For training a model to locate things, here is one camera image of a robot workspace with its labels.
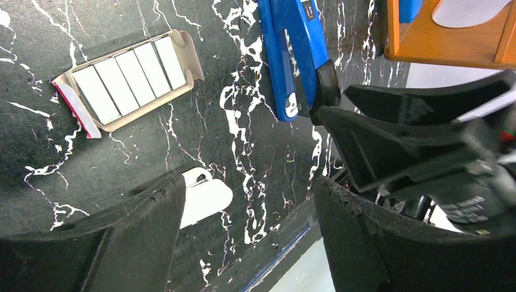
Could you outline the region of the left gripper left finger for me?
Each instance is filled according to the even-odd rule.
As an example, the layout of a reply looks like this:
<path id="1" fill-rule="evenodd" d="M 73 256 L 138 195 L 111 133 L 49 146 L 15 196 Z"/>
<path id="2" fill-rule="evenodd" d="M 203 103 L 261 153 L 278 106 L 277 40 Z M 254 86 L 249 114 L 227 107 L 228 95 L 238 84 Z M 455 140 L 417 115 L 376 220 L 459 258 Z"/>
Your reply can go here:
<path id="1" fill-rule="evenodd" d="M 1 239 L 2 291 L 164 291 L 186 200 L 169 173 L 129 199 L 49 232 Z"/>

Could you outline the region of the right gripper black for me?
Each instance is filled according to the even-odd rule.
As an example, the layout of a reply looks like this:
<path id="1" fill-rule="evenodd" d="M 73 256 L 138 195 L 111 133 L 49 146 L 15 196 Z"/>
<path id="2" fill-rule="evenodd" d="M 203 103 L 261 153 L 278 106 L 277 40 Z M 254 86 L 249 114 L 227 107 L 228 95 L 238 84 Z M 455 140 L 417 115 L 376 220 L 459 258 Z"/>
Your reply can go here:
<path id="1" fill-rule="evenodd" d="M 415 219 L 435 203 L 461 231 L 507 235 L 515 232 L 515 102 L 506 100 L 514 85 L 510 70 L 441 88 L 350 85 L 344 94 L 365 116 L 330 106 L 316 116 L 357 191 L 404 200 Z"/>

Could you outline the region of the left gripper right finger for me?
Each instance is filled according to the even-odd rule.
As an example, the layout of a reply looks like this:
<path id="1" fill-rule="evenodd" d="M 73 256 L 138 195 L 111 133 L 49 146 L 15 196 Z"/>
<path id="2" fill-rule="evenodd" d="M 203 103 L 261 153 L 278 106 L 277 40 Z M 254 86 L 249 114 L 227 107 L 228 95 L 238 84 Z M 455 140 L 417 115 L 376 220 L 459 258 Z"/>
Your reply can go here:
<path id="1" fill-rule="evenodd" d="M 399 215 L 320 176 L 315 206 L 337 291 L 514 291 L 515 237 Z"/>

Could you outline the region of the silver staple strip tray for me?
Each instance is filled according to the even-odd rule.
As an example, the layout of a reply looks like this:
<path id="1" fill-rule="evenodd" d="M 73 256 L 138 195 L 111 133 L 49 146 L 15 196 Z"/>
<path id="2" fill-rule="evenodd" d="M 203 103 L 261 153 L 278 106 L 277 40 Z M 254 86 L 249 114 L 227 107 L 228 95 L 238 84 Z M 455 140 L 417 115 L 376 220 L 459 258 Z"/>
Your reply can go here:
<path id="1" fill-rule="evenodd" d="M 115 131 L 204 80 L 193 39 L 170 30 L 69 69 L 52 81 L 89 139 Z"/>

